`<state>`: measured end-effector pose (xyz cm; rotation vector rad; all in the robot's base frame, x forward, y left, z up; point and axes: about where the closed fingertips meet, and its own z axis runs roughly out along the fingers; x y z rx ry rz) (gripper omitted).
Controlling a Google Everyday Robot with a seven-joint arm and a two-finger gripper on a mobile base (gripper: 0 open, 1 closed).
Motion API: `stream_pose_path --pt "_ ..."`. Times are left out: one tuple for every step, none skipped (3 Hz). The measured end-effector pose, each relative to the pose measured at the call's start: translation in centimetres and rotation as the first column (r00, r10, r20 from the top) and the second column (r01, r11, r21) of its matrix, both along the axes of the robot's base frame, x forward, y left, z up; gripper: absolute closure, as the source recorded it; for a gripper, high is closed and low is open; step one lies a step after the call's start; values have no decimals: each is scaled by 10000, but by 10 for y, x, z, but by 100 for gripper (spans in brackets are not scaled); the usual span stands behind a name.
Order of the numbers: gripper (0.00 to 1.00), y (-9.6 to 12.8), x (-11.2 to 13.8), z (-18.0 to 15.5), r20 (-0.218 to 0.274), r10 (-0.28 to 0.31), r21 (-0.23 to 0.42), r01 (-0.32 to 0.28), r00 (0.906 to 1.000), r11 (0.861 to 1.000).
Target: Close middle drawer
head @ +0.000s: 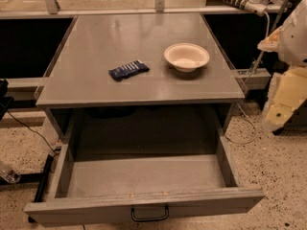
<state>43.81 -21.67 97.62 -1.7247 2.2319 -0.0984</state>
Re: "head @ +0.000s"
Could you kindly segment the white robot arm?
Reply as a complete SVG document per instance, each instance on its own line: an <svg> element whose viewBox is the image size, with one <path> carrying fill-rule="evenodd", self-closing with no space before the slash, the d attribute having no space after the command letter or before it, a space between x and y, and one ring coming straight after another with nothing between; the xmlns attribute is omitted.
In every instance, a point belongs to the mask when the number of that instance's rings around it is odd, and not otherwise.
<svg viewBox="0 0 307 230"><path fill-rule="evenodd" d="M307 100L307 0L301 0L283 24L258 44L264 52L277 52L289 65L268 96L264 128L282 128Z"/></svg>

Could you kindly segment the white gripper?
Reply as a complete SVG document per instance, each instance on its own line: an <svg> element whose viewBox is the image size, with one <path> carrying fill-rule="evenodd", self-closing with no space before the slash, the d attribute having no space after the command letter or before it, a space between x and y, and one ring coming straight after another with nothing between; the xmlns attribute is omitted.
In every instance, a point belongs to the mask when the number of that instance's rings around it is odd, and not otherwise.
<svg viewBox="0 0 307 230"><path fill-rule="evenodd" d="M280 35L278 27L257 48L264 52L280 51ZM291 66L283 74L274 73L269 86L268 100L263 110L264 129L277 131L282 128L307 100L307 68Z"/></svg>

